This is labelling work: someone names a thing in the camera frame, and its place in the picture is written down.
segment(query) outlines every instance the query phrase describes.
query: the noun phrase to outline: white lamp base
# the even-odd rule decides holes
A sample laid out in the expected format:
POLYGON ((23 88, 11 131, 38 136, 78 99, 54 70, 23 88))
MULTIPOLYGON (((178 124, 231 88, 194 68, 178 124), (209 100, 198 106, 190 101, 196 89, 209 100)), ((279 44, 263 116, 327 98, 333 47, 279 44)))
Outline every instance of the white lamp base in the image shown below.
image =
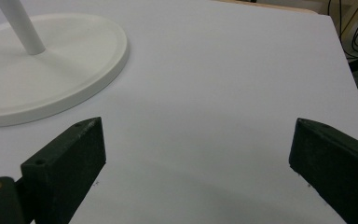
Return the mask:
POLYGON ((124 31, 101 17, 31 18, 46 50, 28 55, 8 23, 0 25, 0 126, 78 105, 105 88, 129 57, 124 31))

